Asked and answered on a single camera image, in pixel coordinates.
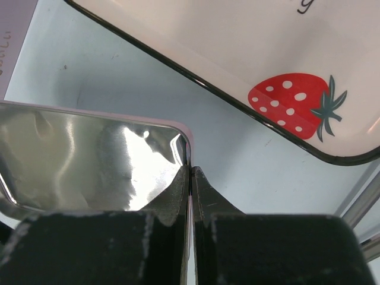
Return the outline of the silver tin lid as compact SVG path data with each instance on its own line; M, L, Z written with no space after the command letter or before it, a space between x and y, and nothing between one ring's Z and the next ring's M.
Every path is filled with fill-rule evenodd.
M171 122L1 103L1 213L18 225L45 212L138 211L190 161ZM1 254L15 229L1 226Z

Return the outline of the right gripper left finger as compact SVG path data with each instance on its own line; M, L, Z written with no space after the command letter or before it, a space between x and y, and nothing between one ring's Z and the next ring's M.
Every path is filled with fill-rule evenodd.
M138 211L33 214L1 254L2 284L185 284L189 168Z

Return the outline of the white rectangular tin box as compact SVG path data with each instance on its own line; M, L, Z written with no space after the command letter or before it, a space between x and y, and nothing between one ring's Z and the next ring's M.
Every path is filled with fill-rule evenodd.
M1 0L1 100L5 98L37 0Z

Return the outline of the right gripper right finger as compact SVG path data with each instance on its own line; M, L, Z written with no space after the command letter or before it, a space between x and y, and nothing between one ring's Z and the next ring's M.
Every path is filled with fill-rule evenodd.
M373 284L349 226L330 215L245 214L191 173L198 284Z

